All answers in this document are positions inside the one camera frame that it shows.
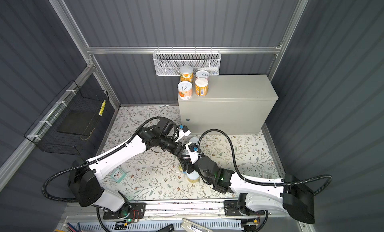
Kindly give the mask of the orange white pull-tab can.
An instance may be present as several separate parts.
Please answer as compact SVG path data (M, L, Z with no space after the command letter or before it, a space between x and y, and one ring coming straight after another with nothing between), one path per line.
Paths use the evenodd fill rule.
M189 100L193 94L193 84L188 81L182 81L178 84L179 99Z

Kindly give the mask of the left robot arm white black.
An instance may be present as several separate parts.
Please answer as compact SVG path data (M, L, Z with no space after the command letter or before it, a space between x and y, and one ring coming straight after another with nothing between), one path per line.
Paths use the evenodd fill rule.
M158 123L150 127L142 124L126 142L88 159L85 167L71 171L68 186L81 207L102 207L112 212L129 210L130 202L122 193L102 187L104 178L129 159L153 147L160 147L175 156L184 152L180 140L190 135L189 128L165 117L157 117L157 120Z

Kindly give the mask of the green orange peach can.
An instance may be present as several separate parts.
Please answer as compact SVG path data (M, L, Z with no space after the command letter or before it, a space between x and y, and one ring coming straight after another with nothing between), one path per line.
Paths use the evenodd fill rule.
M180 81L193 82L194 79L194 69L190 65L183 65L179 69Z

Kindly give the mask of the brown can white lid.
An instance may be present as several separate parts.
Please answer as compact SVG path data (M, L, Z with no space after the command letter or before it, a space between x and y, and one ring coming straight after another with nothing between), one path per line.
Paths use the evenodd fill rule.
M206 78L198 78L195 81L195 92L197 96L206 96L209 89L209 81Z

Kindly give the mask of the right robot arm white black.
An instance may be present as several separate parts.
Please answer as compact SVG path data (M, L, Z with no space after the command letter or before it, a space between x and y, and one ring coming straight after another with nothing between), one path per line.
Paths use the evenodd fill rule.
M183 171L188 175L197 173L214 191L238 194L237 208L242 214L281 211L299 222L315 223L315 192L294 176L286 175L282 181L262 178L252 181L233 170L218 167L206 156L195 162L180 158L179 162Z

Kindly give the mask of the pink can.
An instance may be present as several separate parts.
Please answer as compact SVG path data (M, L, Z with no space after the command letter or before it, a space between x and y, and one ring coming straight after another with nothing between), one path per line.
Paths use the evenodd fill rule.
M204 78L204 79L209 79L209 72L206 71L206 70L199 70L196 72L196 79L199 79L199 78Z

